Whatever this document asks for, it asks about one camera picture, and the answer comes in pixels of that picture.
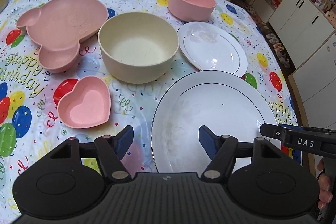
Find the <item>person's right hand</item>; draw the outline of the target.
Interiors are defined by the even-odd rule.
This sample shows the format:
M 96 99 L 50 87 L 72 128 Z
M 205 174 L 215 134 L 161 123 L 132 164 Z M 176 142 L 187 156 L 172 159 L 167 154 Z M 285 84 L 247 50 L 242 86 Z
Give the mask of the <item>person's right hand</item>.
M 322 158 L 317 164 L 317 170 L 320 171 L 318 176 L 318 184 L 320 188 L 318 208 L 319 210 L 323 210 L 333 199 L 333 194 L 330 191 L 331 179 L 325 174 L 324 158 Z

